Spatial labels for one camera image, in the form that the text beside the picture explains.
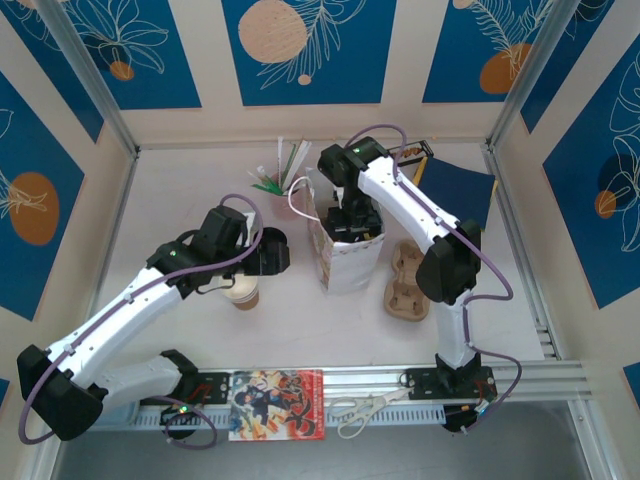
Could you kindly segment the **white handled scissors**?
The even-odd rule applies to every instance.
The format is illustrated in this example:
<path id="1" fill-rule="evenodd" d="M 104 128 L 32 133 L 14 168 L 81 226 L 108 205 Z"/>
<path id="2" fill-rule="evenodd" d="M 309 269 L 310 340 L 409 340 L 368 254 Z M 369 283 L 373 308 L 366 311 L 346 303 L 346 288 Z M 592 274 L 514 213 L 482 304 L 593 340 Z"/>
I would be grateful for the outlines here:
<path id="1" fill-rule="evenodd" d="M 403 387 L 382 395 L 336 398 L 329 404 L 328 414 L 338 421 L 337 435 L 350 440 L 357 437 L 378 412 L 411 392 L 411 388 Z"/>

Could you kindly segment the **black sachet holder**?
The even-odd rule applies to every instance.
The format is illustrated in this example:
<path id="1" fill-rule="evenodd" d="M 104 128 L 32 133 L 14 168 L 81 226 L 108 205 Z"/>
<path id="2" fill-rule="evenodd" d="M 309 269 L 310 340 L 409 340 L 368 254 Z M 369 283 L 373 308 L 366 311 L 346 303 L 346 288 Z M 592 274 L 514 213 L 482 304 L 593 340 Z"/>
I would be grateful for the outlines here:
<path id="1" fill-rule="evenodd" d="M 425 140 L 415 141 L 405 145 L 400 153 L 399 162 L 413 161 L 433 155 L 433 150 Z"/>

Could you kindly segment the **green straw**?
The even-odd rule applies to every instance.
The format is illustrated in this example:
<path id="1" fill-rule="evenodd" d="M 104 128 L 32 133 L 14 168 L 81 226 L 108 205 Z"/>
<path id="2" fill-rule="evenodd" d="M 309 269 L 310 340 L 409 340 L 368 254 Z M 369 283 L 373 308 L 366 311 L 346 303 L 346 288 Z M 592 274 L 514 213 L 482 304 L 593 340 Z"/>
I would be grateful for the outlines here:
<path id="1" fill-rule="evenodd" d="M 293 181 L 293 176 L 297 169 L 296 162 L 298 160 L 301 148 L 302 148 L 301 144 L 296 144 L 293 150 L 291 151 L 289 160 L 287 161 L 287 165 L 284 171 L 285 176 L 283 178 L 283 183 L 282 183 L 282 189 L 284 192 L 286 192 L 290 188 L 290 185 Z"/>

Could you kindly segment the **brown paper coffee cup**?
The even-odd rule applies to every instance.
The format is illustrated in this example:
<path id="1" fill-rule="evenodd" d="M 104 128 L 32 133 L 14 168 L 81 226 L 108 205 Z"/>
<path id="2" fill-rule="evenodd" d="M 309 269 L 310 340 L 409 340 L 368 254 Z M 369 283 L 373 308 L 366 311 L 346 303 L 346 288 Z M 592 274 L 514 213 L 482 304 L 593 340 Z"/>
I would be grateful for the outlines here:
<path id="1" fill-rule="evenodd" d="M 236 274 L 229 279 L 221 278 L 218 287 L 221 294 L 239 310 L 251 310 L 259 302 L 256 277 Z"/>

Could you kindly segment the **brown pulp cup carrier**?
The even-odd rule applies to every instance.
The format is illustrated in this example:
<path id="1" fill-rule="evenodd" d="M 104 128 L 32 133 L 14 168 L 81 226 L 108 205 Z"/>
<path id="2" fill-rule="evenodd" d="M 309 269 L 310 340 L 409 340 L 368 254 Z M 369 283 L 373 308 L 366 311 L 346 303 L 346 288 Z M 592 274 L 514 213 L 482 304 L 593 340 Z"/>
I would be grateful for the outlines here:
<path id="1" fill-rule="evenodd" d="M 394 249 L 391 267 L 393 278 L 387 283 L 383 306 L 394 318 L 420 322 L 429 313 L 430 300 L 420 290 L 416 274 L 424 254 L 413 240 L 399 241 Z"/>

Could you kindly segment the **aluminium frame post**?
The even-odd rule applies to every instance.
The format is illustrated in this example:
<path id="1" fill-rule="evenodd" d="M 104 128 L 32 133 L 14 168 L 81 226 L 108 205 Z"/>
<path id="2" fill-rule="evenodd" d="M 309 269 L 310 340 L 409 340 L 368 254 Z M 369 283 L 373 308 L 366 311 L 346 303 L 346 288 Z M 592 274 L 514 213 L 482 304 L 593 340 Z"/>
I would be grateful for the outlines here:
<path id="1" fill-rule="evenodd" d="M 573 17 L 580 0 L 554 0 L 542 23 L 525 63 L 517 75 L 503 107 L 486 138 L 487 150 L 494 153 L 529 97 L 551 54 Z"/>
<path id="2" fill-rule="evenodd" d="M 57 0 L 33 0 L 33 2 L 48 31 L 92 103 L 104 121 L 110 126 L 123 150 L 133 161 L 136 161 L 139 157 L 139 145 L 124 121 L 120 108 L 99 69 L 63 7 Z"/>

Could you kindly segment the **pink straw cup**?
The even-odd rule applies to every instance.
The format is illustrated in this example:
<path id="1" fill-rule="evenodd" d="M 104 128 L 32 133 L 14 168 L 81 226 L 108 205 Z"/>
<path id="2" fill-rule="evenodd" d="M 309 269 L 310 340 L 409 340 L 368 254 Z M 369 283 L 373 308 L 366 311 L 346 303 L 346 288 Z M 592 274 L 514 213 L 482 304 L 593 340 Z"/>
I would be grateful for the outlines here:
<path id="1" fill-rule="evenodd" d="M 305 213 L 305 193 L 303 187 L 297 187 L 291 197 L 288 194 L 271 195 L 271 210 L 273 215 L 280 220 L 289 221 L 300 219 L 296 211 Z"/>

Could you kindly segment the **white printed paper bag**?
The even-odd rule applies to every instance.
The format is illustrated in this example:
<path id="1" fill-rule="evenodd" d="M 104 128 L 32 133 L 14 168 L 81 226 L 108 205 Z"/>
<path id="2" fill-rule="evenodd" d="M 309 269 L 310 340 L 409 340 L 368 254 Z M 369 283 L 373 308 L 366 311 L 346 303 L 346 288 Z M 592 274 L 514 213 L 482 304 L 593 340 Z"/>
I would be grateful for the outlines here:
<path id="1" fill-rule="evenodd" d="M 341 295 L 368 287 L 377 264 L 385 230 L 356 242 L 333 240 L 320 220 L 326 220 L 333 199 L 332 184 L 317 170 L 307 167 L 302 175 L 302 207 L 294 213 L 306 221 L 312 258 L 320 283 L 327 294 Z"/>

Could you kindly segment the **aluminium side rail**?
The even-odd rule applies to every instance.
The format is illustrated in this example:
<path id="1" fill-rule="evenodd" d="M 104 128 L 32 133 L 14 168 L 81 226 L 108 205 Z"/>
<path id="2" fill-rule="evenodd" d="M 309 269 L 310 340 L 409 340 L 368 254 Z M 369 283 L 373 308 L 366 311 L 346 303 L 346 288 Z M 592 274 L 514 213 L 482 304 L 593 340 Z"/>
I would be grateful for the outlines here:
<path id="1" fill-rule="evenodd" d="M 90 318 L 98 310 L 99 297 L 108 274 L 109 265 L 110 265 L 113 251 L 115 248 L 115 243 L 119 234 L 122 218 L 124 216 L 124 212 L 129 199 L 133 180 L 137 170 L 139 157 L 140 157 L 140 149 L 137 149 L 131 159 L 130 166 L 128 167 L 127 174 L 125 177 L 125 181 L 120 192 L 119 202 L 117 204 L 117 209 L 115 211 L 115 216 L 113 218 L 111 230 L 109 232 L 104 258 L 101 263 L 98 278 L 94 285 L 94 290 L 91 296 L 91 300 L 89 302 L 89 306 L 87 310 L 88 318 Z"/>
<path id="2" fill-rule="evenodd" d="M 498 181 L 496 190 L 497 203 L 505 224 L 509 244 L 514 254 L 516 268 L 523 285 L 529 311 L 540 337 L 544 357 L 546 360 L 565 360 L 565 350 L 552 324 L 549 308 L 534 274 L 516 211 L 511 203 L 508 182 L 499 165 L 498 157 L 486 145 L 482 146 L 482 154 L 488 172 L 493 174 Z"/>

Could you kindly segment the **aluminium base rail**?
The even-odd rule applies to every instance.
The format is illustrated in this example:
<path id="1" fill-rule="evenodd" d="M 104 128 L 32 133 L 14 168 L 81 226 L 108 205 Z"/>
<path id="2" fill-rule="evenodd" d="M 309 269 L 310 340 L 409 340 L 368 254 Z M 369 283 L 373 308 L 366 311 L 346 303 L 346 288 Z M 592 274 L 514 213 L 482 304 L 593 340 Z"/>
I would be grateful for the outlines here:
<path id="1" fill-rule="evenodd" d="M 64 407 L 74 407 L 89 415 L 99 416 L 102 412 L 131 402 L 144 401 L 142 395 L 153 382 L 147 378 L 150 369 L 147 363 L 103 372 L 93 380 L 84 383 L 73 379 L 60 368 L 48 372 L 42 367 L 27 380 L 21 376 L 22 395 L 27 398 L 35 391 L 38 381 L 43 384 L 33 401 L 35 408 L 44 407 L 47 412 Z M 362 367 L 320 369 L 324 375 L 324 399 L 340 396 L 367 396 L 384 393 L 405 386 L 413 392 L 410 398 L 430 401 L 435 404 L 454 405 L 463 400 L 479 397 L 476 380 L 492 378 L 499 394 L 507 393 L 507 382 L 517 382 L 508 398 L 517 401 L 532 399 L 562 400 L 589 395 L 586 375 L 577 361 L 526 362 L 522 371 L 514 364 L 483 365 L 468 375 L 465 384 L 455 393 L 449 393 L 440 385 L 435 367 Z M 229 386 L 227 401 L 230 401 L 232 374 L 229 371 L 200 371 L 206 374 L 227 374 Z"/>

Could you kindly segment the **colourful comic book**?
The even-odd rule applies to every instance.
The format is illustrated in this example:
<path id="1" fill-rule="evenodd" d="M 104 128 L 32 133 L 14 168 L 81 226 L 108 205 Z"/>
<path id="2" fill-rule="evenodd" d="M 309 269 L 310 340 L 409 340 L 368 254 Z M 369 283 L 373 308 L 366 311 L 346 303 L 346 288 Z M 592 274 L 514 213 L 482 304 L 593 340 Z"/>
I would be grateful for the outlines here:
<path id="1" fill-rule="evenodd" d="M 325 438 L 320 369 L 245 370 L 231 377 L 228 439 L 306 441 Z"/>

